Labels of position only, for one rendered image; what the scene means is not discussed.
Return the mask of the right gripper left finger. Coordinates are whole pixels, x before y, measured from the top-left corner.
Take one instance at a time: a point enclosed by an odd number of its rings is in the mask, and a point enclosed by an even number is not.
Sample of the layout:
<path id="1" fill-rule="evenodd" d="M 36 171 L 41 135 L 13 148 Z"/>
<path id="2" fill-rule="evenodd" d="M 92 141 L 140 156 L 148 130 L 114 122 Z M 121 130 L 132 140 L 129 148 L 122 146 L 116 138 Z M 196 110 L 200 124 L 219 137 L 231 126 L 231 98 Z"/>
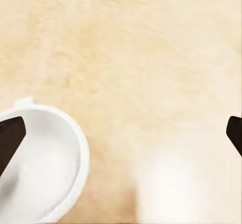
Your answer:
<path id="1" fill-rule="evenodd" d="M 26 136 L 22 116 L 0 122 L 0 176 Z"/>

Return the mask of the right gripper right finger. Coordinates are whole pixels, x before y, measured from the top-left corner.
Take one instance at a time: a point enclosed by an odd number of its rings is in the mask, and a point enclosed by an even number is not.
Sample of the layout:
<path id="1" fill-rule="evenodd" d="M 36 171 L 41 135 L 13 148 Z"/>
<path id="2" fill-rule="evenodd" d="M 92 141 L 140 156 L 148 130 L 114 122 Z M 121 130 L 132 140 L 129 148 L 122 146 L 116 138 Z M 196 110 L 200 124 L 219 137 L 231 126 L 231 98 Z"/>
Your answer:
<path id="1" fill-rule="evenodd" d="M 227 124 L 226 134 L 242 156 L 242 118 L 231 116 Z"/>

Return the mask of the coffee cup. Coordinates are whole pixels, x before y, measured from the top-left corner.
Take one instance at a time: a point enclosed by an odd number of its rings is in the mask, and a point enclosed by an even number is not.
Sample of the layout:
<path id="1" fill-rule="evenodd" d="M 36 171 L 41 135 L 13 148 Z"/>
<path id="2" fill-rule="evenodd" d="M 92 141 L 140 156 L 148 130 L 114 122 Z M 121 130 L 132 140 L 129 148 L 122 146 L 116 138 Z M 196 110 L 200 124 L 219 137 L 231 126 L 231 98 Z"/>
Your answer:
<path id="1" fill-rule="evenodd" d="M 88 142 L 70 115 L 31 96 L 15 100 L 0 122 L 19 116 L 26 136 L 0 176 L 0 224 L 55 224 L 86 184 Z"/>

